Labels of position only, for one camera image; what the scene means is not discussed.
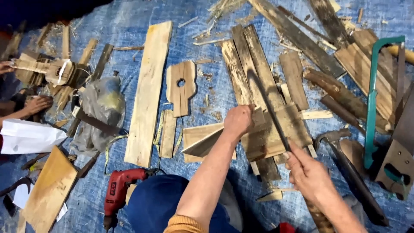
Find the human hand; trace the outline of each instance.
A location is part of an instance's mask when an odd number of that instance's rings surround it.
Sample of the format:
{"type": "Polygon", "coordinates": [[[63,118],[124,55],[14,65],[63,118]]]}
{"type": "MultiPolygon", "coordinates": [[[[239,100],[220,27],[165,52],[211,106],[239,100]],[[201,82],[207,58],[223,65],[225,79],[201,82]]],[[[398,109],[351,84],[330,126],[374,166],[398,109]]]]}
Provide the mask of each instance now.
{"type": "Polygon", "coordinates": [[[13,72],[14,68],[10,67],[11,64],[12,64],[11,61],[0,62],[0,75],[8,73],[8,72],[13,72]]]}
{"type": "Polygon", "coordinates": [[[36,114],[43,109],[49,108],[53,105],[53,98],[51,96],[39,95],[27,102],[24,110],[30,115],[36,114]]]}
{"type": "Polygon", "coordinates": [[[254,104],[239,105],[229,110],[224,119],[224,130],[231,138],[237,141],[247,133],[253,126],[252,113],[255,108],[254,104]]]}
{"type": "Polygon", "coordinates": [[[341,199],[327,168],[299,148],[295,142],[289,141],[289,145],[292,152],[285,152],[289,156],[285,166],[290,170],[289,182],[294,188],[319,208],[330,200],[341,199]]]}

